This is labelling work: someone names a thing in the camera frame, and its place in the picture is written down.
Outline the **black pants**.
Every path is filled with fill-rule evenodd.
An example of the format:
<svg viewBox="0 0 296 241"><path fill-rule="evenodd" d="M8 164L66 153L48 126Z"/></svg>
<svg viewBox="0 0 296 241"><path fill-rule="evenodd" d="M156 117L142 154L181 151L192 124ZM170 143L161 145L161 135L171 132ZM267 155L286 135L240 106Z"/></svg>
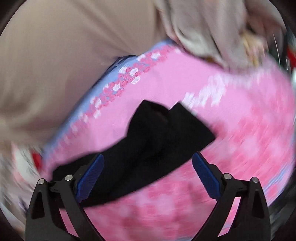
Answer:
<svg viewBox="0 0 296 241"><path fill-rule="evenodd" d="M135 192L182 166L215 138L181 103L167 109L144 100L126 136L100 153L102 173L81 205L102 205Z"/></svg>

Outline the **grey crumpled clothing pile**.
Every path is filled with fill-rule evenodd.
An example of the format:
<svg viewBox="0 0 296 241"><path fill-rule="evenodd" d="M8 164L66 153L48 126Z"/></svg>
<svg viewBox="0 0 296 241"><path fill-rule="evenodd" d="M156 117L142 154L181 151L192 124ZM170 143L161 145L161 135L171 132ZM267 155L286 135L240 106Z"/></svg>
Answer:
<svg viewBox="0 0 296 241"><path fill-rule="evenodd" d="M270 1L155 1L167 36L189 53L224 68L259 66L287 31Z"/></svg>

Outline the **white cat face pillow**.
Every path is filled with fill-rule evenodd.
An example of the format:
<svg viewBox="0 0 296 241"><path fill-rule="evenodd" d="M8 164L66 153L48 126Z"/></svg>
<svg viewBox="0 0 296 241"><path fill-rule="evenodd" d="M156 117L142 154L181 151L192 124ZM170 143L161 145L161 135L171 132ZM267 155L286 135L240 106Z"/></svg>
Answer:
<svg viewBox="0 0 296 241"><path fill-rule="evenodd" d="M42 149L11 143L1 155L1 195L10 205L27 209L42 169Z"/></svg>

